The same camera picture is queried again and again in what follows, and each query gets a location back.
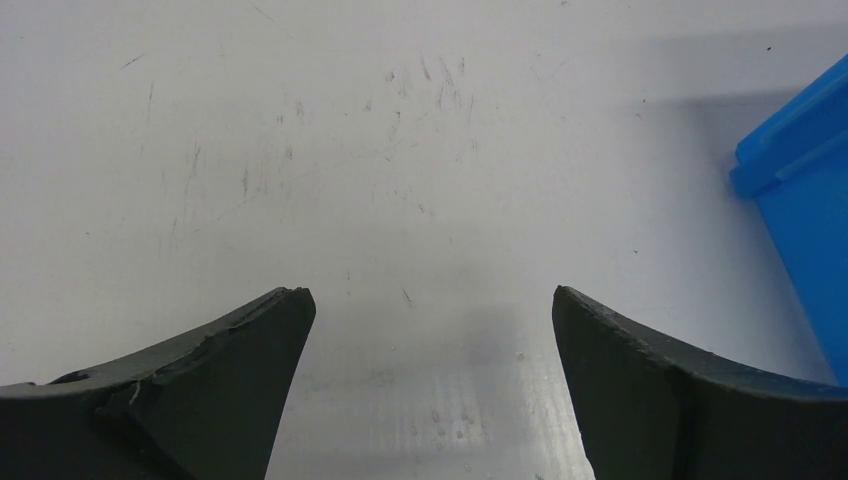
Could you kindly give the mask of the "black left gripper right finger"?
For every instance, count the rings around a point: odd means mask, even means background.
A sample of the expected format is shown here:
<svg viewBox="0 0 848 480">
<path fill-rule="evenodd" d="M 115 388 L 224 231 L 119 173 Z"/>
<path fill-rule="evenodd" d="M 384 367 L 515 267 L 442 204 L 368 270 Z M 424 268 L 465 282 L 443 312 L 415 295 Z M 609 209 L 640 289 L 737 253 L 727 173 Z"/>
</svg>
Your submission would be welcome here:
<svg viewBox="0 0 848 480">
<path fill-rule="evenodd" d="M 566 286 L 552 323 L 599 479 L 843 479 L 847 391 L 767 372 Z"/>
</svg>

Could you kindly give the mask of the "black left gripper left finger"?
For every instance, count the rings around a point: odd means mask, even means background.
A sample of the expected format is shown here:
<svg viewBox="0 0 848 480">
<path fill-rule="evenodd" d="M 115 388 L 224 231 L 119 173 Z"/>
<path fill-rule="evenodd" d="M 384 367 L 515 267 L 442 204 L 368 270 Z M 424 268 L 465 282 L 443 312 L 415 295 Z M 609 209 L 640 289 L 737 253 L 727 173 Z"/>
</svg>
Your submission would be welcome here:
<svg viewBox="0 0 848 480">
<path fill-rule="evenodd" d="M 46 383 L 1 389 L 5 479 L 262 479 L 316 315 L 277 288 Z"/>
</svg>

